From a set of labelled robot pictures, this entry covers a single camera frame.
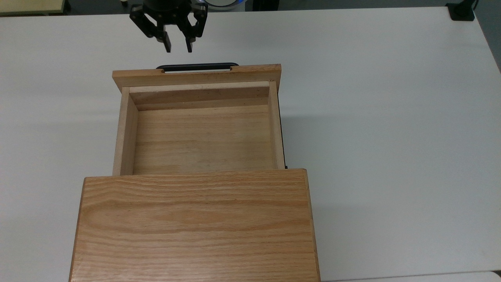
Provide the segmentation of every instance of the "wooden surface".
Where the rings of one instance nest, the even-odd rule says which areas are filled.
[[[277,84],[274,81],[270,81],[270,91],[268,94],[268,111],[268,116],[270,118],[270,140],[272,143],[273,163],[276,169],[285,169],[279,98]]]
[[[253,77],[276,68],[226,75],[233,81],[242,70]],[[113,175],[285,168],[275,81],[140,86],[143,80],[122,87]]]
[[[136,150],[138,110],[129,95],[129,87],[122,88],[120,115],[118,117],[117,142],[113,175],[130,175],[134,168],[134,152]]]
[[[320,281],[305,170],[86,178],[70,281]]]
[[[113,71],[118,88],[176,84],[201,84],[224,82],[276,81],[280,85],[282,67],[275,65],[234,66],[229,71],[164,73],[155,70]]]
[[[1,0],[0,15],[61,13],[64,0]]]
[[[139,111],[264,105],[269,81],[130,87]]]
[[[273,168],[267,105],[139,112],[134,174]]]

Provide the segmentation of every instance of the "table surface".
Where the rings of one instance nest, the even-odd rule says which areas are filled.
[[[493,272],[454,273],[441,275],[422,275],[394,278],[375,278],[351,280],[351,282],[500,282],[501,278]]]
[[[0,280],[65,281],[82,181],[111,175],[112,70],[281,63],[322,280],[501,268],[501,75],[446,8],[210,14],[173,53],[127,15],[0,18]]]

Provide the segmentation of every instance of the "open drawer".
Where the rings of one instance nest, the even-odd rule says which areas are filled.
[[[113,175],[284,169],[280,65],[114,71],[122,91]]]

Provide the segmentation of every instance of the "wood grain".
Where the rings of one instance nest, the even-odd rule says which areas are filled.
[[[276,169],[285,169],[284,144],[282,143],[282,125],[280,122],[279,97],[277,84],[270,81],[268,95],[268,116],[270,118],[270,141],[273,163]]]
[[[139,112],[133,174],[273,168],[267,105]]]
[[[320,281],[305,170],[86,178],[70,281]]]
[[[124,87],[122,88],[122,100],[120,102],[112,175],[131,175],[133,172],[137,118],[138,110],[129,95],[129,87]]]
[[[282,67],[275,65],[234,66],[229,71],[164,73],[156,70],[116,70],[113,80],[120,91],[122,87],[228,83],[273,80],[280,85]]]
[[[131,87],[139,111],[267,104],[269,81]]]

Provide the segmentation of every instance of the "drawer handle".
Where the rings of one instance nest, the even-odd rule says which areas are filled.
[[[207,64],[184,64],[184,65],[163,65],[157,69],[168,71],[198,71],[198,70],[225,70],[238,66],[236,63],[207,63]]]

